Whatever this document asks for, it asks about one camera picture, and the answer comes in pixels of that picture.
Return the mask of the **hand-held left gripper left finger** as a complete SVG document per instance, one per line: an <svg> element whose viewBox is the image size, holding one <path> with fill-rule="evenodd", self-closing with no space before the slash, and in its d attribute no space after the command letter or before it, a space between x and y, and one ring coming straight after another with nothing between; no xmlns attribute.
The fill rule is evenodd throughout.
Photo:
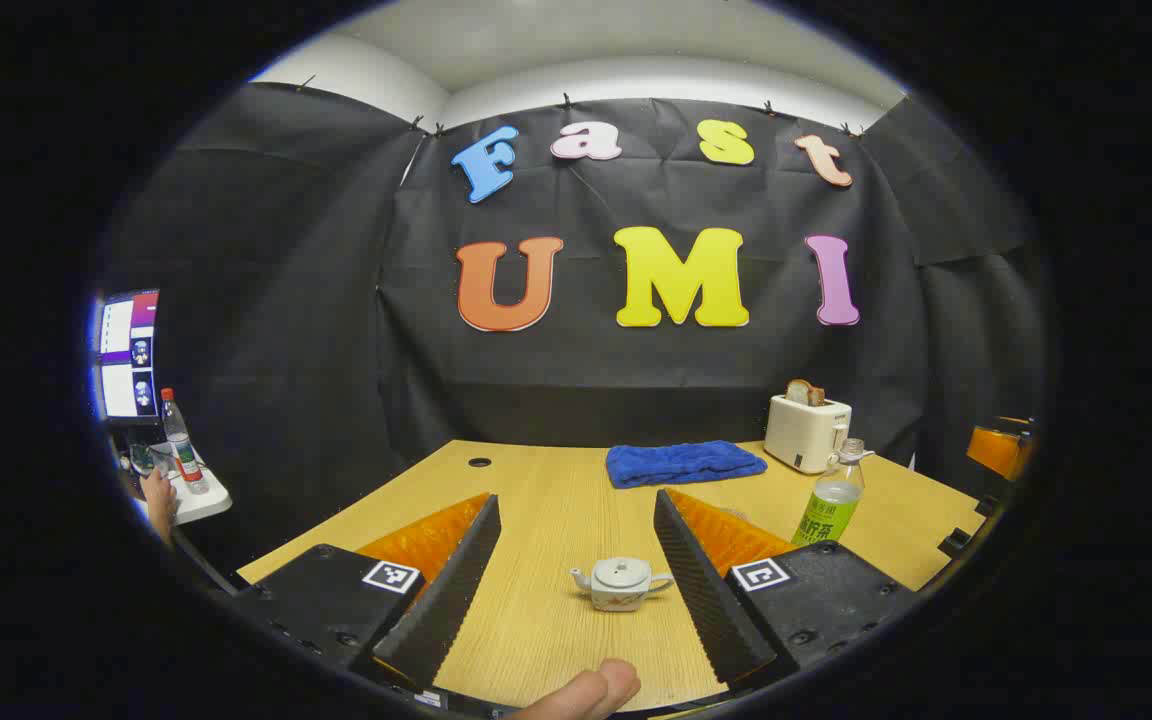
<svg viewBox="0 0 1152 720"><path fill-rule="evenodd" d="M314 544L232 596L234 611L311 660L429 691L502 529L482 493L346 550Z"/></svg>

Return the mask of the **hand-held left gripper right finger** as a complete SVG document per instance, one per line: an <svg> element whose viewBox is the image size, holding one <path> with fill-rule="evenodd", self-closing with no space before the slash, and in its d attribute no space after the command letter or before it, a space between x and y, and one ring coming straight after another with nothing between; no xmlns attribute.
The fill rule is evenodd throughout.
<svg viewBox="0 0 1152 720"><path fill-rule="evenodd" d="M858 647L916 594L838 541L797 547L679 488L653 524L719 683L753 689Z"/></svg>

